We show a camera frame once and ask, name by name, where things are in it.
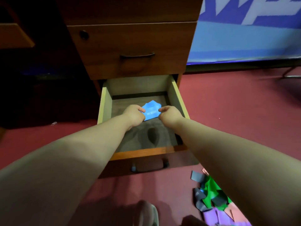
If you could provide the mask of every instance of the green cloth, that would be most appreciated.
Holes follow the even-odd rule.
[[[215,198],[217,195],[224,195],[225,197],[227,197],[211,176],[206,177],[205,188],[201,189],[204,190],[205,194],[207,194],[207,197],[203,199],[203,202],[209,209],[212,208],[211,199]],[[230,200],[230,198],[228,198],[228,203],[221,206],[216,206],[216,208],[220,211],[224,211],[225,208],[227,208],[228,204],[231,202],[232,201]]]

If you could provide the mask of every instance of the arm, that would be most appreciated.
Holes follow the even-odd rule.
[[[67,225],[125,132],[144,119],[143,108],[56,140],[0,171],[0,222]]]
[[[252,225],[301,225],[301,162],[274,149],[159,111]]]

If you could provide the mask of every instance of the hand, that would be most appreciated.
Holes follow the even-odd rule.
[[[159,112],[161,112],[159,119],[166,127],[171,129],[175,129],[177,123],[183,118],[182,114],[175,106],[164,106],[159,109]]]
[[[138,105],[129,105],[123,112],[123,115],[127,117],[130,123],[130,130],[132,127],[138,126],[145,120],[145,109]]]

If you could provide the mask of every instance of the red carpet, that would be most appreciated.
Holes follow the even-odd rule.
[[[184,75],[180,92],[191,119],[301,159],[301,79],[279,80],[284,71]],[[0,167],[95,123],[58,122],[8,130],[0,143]],[[131,225],[133,204],[139,199],[157,206],[161,225],[180,225],[190,214],[200,217],[192,203],[197,183],[190,180],[190,173],[201,169],[196,165],[97,180],[70,225]]]

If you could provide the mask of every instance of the blue card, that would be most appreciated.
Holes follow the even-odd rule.
[[[144,121],[147,121],[152,118],[156,118],[161,113],[158,111],[158,109],[161,108],[161,104],[155,102],[154,100],[152,100],[149,103],[146,103],[144,106],[142,106],[142,108],[145,109],[145,113],[143,113],[145,115]]]

